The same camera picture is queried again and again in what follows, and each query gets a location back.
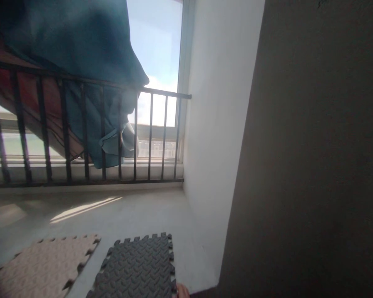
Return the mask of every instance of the black metal railing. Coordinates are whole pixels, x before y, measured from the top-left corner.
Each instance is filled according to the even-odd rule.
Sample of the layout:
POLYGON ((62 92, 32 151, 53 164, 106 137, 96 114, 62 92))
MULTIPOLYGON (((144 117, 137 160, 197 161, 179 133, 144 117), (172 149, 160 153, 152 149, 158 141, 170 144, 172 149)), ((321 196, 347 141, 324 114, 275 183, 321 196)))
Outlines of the black metal railing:
MULTIPOLYGON (((119 154, 119 173, 118 179, 107 179, 107 169, 106 169, 106 158, 105 158, 105 151, 102 150, 102 179, 100 180, 92 180, 90 179, 90 167, 89 167, 89 152, 88 152, 88 144, 87 144, 87 119, 86 119, 86 103, 85 103, 85 84, 94 84, 100 87, 100 114, 101 114, 101 136, 105 136, 105 119, 104 119, 104 87, 114 87, 119 90, 129 89, 129 86, 122 86, 119 84, 115 84, 112 82, 107 81, 100 81, 95 79, 87 79, 81 78, 69 74, 62 74, 51 72, 43 69, 37 68, 30 68, 30 67, 23 67, 20 65, 13 65, 0 62, 0 69, 9 70, 10 72, 10 80, 12 86, 12 94, 15 101, 15 110, 17 116, 17 123, 18 123, 18 130, 21 136, 21 146, 22 146, 22 155, 24 161, 24 170, 25 170, 25 183, 14 183, 11 181, 10 172, 6 160, 6 153, 5 147, 2 137, 2 128, 0 126, 0 164, 1 170, 3 175, 3 184, 0 184, 0 187, 24 187, 24 186, 62 186, 62 185, 100 185, 100 184, 130 184, 130 183, 167 183, 167 182, 183 182, 183 179, 176 178, 176 171, 177 171, 177 156, 178 156, 178 149, 179 149, 179 128, 180 128, 180 117, 181 117, 181 100, 182 99, 191 99, 191 95, 151 89, 151 88, 138 88, 137 91, 145 92, 151 94, 150 97, 150 126, 149 126, 149 159, 148 159, 148 176, 144 180, 137 180, 137 100, 136 98, 136 107, 135 107, 135 137, 134 137, 134 169, 133 169, 133 179, 126 180, 122 179, 122 166, 121 166, 121 154, 119 154), (36 90, 38 96, 38 103, 39 103, 39 114, 40 114, 40 124, 41 124, 41 132, 42 132, 42 140, 44 143, 44 155, 46 161, 46 175, 47 180, 46 182, 35 182, 33 181, 31 165, 29 161, 29 153, 28 153, 28 146, 26 141, 26 132, 25 132, 25 123, 24 123, 24 116, 23 116, 23 107, 22 101, 19 91, 19 83, 18 83, 18 73, 27 73, 36 75, 36 90), (45 101, 44 101, 44 92, 43 92, 43 83, 42 79, 44 77, 53 77, 57 79, 58 85, 60 88, 60 97, 61 97, 61 110, 62 110, 62 128, 63 128, 63 138, 64 138, 64 149, 65 149, 65 168, 66 168, 66 181, 55 181, 53 179, 53 171, 51 167, 50 161, 50 153, 49 153, 49 141, 48 141, 48 126, 47 126, 47 118, 46 118, 46 109, 45 109, 45 101), (74 81, 80 85, 81 91, 81 113, 82 113, 82 135, 83 135, 83 158, 84 158, 84 170, 85 170, 85 179, 76 181, 72 179, 72 168, 71 168, 71 160, 70 160, 70 143, 69 143, 69 124, 68 124, 68 114, 66 108, 66 96, 65 96, 65 86, 64 81, 74 81), (162 156, 162 171, 161 171, 161 178, 160 179, 151 179, 151 150, 152 150, 152 126, 153 126, 153 95, 163 95, 165 96, 165 119, 164 119, 164 128, 163 128, 163 156, 162 156), (164 168, 165 168, 165 142, 166 142, 166 126, 167 126, 167 103, 168 97, 175 97, 177 98, 177 106, 178 106, 178 113, 176 119, 176 127, 177 127, 177 136, 176 136, 176 151, 175 151, 175 159, 174 159, 174 175, 172 179, 164 179, 164 168)), ((119 100, 119 114, 121 109, 121 99, 119 100)), ((121 152, 122 143, 121 143, 121 130, 119 129, 119 152, 121 152)))

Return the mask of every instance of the blue fabric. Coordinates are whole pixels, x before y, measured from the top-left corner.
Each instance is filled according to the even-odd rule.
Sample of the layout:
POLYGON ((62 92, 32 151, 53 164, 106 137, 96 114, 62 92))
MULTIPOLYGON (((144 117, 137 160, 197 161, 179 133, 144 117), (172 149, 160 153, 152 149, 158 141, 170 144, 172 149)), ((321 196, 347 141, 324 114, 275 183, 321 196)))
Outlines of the blue fabric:
MULTIPOLYGON (((126 0, 4 0, 0 30, 6 45, 22 59, 52 71, 142 87, 149 83, 130 43, 126 0)), ((80 87, 65 83, 72 132, 83 141, 80 87)), ((96 168, 118 165, 119 98, 123 157, 134 156, 134 131, 127 115, 137 91, 105 88, 105 137, 101 138, 99 87, 85 86, 87 140, 96 168)))

